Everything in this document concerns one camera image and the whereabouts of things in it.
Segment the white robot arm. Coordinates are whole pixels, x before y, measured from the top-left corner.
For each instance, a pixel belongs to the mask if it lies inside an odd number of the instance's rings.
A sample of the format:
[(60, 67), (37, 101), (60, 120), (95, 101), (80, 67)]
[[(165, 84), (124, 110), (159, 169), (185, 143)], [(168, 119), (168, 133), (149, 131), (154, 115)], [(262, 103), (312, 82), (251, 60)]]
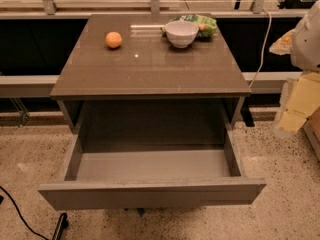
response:
[(302, 70), (296, 80), (282, 88), (280, 109), (274, 120), (274, 134), (289, 138), (296, 134), (320, 107), (320, 1), (316, 1), (293, 30), (288, 31), (269, 51), (290, 55), (291, 64)]

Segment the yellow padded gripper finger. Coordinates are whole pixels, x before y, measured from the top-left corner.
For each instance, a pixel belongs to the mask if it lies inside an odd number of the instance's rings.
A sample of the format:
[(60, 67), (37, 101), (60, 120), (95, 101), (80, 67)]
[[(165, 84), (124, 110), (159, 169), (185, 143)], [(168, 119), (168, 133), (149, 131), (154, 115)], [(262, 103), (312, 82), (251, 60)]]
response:
[(320, 74), (307, 72), (296, 80), (288, 80), (280, 97), (273, 132), (279, 138), (295, 135), (320, 107)]
[(273, 54), (280, 56), (288, 55), (290, 53), (290, 47), (294, 33), (294, 29), (286, 32), (282, 37), (280, 37), (276, 42), (274, 42), (270, 46), (269, 51)]

